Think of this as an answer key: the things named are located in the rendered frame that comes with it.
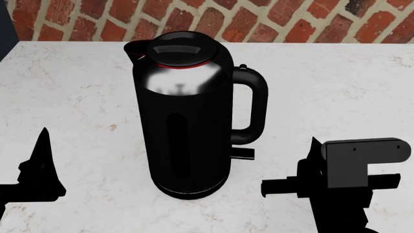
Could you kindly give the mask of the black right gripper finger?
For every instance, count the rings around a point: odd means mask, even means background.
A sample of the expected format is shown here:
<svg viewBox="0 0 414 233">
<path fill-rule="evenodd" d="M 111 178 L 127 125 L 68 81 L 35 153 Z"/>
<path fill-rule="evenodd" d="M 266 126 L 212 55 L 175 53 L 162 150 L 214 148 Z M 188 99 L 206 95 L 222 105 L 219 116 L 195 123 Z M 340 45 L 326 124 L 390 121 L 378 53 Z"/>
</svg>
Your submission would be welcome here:
<svg viewBox="0 0 414 233">
<path fill-rule="evenodd" d="M 327 161 L 322 155 L 321 147 L 322 143 L 312 137 L 307 157 L 298 161 L 297 176 L 300 180 L 327 180 Z"/>
</svg>

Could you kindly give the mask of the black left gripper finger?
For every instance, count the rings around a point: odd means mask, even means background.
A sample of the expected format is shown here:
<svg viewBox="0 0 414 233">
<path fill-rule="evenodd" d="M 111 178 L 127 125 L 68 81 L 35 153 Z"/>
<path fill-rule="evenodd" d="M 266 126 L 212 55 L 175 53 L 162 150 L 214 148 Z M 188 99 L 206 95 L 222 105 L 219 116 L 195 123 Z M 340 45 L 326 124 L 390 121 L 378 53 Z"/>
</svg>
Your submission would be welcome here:
<svg viewBox="0 0 414 233">
<path fill-rule="evenodd" d="M 66 194 L 54 166 L 50 135 L 43 128 L 29 160 L 19 165 L 17 178 L 21 186 L 21 201 L 56 201 Z"/>
</svg>

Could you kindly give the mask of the black kettle power base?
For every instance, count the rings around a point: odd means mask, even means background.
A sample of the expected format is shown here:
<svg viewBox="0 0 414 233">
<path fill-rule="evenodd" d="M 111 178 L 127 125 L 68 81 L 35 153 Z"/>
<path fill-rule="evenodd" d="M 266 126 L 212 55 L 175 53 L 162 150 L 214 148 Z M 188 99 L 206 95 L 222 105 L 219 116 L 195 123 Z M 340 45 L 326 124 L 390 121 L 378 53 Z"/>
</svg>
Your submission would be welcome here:
<svg viewBox="0 0 414 233">
<path fill-rule="evenodd" d="M 211 188 L 202 190 L 200 192 L 192 192 L 188 194 L 185 194 L 182 192 L 173 192 L 159 185 L 157 182 L 154 182 L 154 184 L 161 192 L 163 192 L 164 194 L 170 197 L 174 197 L 175 199 L 194 200 L 194 199 L 202 199 L 204 197 L 208 197 L 209 195 L 212 195 L 214 192 L 218 191 L 223 186 L 223 184 L 227 181 L 227 179 L 228 177 L 225 177 L 223 180 L 221 180 L 221 182 L 219 182 L 215 186 L 212 186 Z"/>
</svg>

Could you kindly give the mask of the black electric kettle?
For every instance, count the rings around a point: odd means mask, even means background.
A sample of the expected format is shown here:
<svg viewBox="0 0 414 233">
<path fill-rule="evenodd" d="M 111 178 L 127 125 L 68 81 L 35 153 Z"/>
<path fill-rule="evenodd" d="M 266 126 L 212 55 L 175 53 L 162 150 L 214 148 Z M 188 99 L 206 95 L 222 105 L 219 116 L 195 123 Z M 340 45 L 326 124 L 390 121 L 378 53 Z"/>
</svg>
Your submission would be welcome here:
<svg viewBox="0 0 414 233">
<path fill-rule="evenodd" d="M 230 174 L 232 148 L 263 133 L 268 86 L 234 65 L 228 49 L 201 32 L 169 32 L 128 42 L 153 182 L 185 194 Z"/>
</svg>

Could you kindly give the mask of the dark blue panel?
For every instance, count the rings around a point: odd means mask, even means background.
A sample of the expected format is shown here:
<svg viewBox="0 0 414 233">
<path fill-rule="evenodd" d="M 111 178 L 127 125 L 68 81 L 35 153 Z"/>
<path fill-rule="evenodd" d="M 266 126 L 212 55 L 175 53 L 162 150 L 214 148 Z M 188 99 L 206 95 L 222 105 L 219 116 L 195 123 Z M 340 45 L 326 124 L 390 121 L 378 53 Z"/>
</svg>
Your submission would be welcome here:
<svg viewBox="0 0 414 233">
<path fill-rule="evenodd" d="M 0 62 L 19 43 L 6 3 L 0 0 Z"/>
</svg>

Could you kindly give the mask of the black kettle lever switch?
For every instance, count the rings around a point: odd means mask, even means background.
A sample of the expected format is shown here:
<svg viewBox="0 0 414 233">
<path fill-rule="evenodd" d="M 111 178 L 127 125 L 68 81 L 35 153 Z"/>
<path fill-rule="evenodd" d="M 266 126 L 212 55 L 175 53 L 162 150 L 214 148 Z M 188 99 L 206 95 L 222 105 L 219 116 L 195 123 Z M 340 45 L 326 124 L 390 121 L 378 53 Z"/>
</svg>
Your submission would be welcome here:
<svg viewBox="0 0 414 233">
<path fill-rule="evenodd" d="M 255 159 L 255 150 L 249 148 L 232 148 L 230 158 L 253 161 Z"/>
</svg>

